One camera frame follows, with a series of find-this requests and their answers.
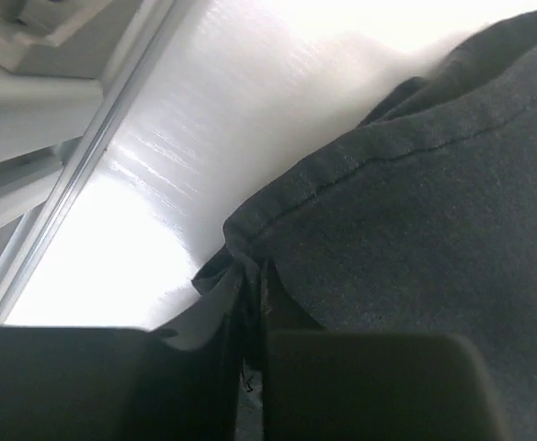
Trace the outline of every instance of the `metal frame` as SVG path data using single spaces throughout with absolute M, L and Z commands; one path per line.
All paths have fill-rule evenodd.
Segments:
M 0 163 L 83 135 L 102 99 L 97 81 L 0 70 Z
M 64 167 L 44 207 L 21 222 L 17 251 L 1 269 L 0 323 L 4 322 L 78 193 L 121 124 L 145 78 L 178 24 L 192 7 L 189 0 L 161 0 L 144 5 L 130 24 L 106 69 L 103 104 Z
M 53 155 L 0 170 L 0 228 L 43 203 L 63 170 Z

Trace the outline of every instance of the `dark gray object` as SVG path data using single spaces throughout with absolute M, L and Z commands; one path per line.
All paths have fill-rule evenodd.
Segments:
M 251 365 L 261 268 L 326 329 L 461 334 L 515 439 L 537 439 L 537 12 L 471 37 L 224 224 L 194 283 L 239 271 Z

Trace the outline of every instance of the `white surface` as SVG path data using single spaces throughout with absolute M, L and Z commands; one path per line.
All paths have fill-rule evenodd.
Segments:
M 152 328 L 230 213 L 398 83 L 536 1 L 199 1 L 56 234 L 8 324 Z

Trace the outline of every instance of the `black object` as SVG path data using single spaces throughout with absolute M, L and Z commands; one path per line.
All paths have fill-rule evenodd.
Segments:
M 218 296 L 152 334 L 0 328 L 0 441 L 233 438 L 235 307 Z
M 265 439 L 505 441 L 480 356 L 447 336 L 268 335 Z

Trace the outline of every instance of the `fabric seam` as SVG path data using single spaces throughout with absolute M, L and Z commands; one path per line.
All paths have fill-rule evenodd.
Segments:
M 371 163 L 377 163 L 377 162 L 391 163 L 391 162 L 395 162 L 395 161 L 401 161 L 401 160 L 403 160 L 405 158 L 408 158 L 408 157 L 416 155 L 416 154 L 436 152 L 436 151 L 441 150 L 441 149 L 443 149 L 445 147 L 451 146 L 451 145 L 453 145 L 453 144 L 455 144 L 457 142 L 468 141 L 468 140 L 471 140 L 473 138 L 476 138 L 477 136 L 485 135 L 485 134 L 490 133 L 492 131 L 502 129 L 505 126 L 507 126 L 510 122 L 514 121 L 519 116 L 521 116 L 524 113 L 526 113 L 535 104 L 537 104 L 537 96 L 535 96 L 534 98 L 530 99 L 525 105 L 522 106 L 521 110 L 519 110 L 518 112 L 515 112 L 513 115 L 511 115 L 511 117 L 509 119 L 505 119 L 505 120 L 501 121 L 500 123 L 498 123 L 495 126 L 485 127 L 485 128 L 483 128 L 483 129 L 481 129 L 481 130 L 479 130 L 479 131 L 477 131 L 475 133 L 472 133 L 472 134 L 470 134 L 468 136 L 457 137 L 457 138 L 442 142 L 441 144 L 436 145 L 434 147 L 430 147 L 428 149 L 413 149 L 413 150 L 411 150 L 411 151 L 409 151 L 407 153 L 401 154 L 401 155 L 393 157 L 393 158 L 380 158 L 380 157 L 369 158 L 364 163 L 359 164 L 356 168 L 354 168 L 352 170 L 349 170 L 347 173 L 345 173 L 344 175 L 340 176 L 338 179 L 336 179 L 336 180 L 334 180 L 332 182 L 328 182 L 328 183 L 326 183 L 326 184 L 324 184 L 324 185 L 322 185 L 320 187 L 317 187 L 315 189 L 315 191 L 310 195 L 309 198 L 305 198 L 304 200 L 302 200 L 301 202 L 295 204 L 294 206 L 285 209 L 283 212 L 281 212 L 275 218 L 273 218 L 271 220 L 268 220 L 267 224 L 264 225 L 256 234 L 254 234 L 250 238 L 250 243 L 254 244 L 254 242 L 262 234 L 264 234 L 267 231 L 267 229 L 269 229 L 270 227 L 273 227 L 274 224 L 276 222 L 280 221 L 282 218 L 284 218 L 284 217 L 288 216 L 289 214 L 293 213 L 295 210 L 301 208 L 303 205 L 313 201 L 318 196 L 323 194 L 324 191 L 327 191 L 330 187 L 333 187 L 336 184 L 338 184 L 338 183 L 340 183 L 340 182 L 342 182 L 342 181 L 344 181 L 346 179 L 350 179 L 356 173 L 358 173 L 364 167 L 366 167 L 367 165 L 369 165 Z

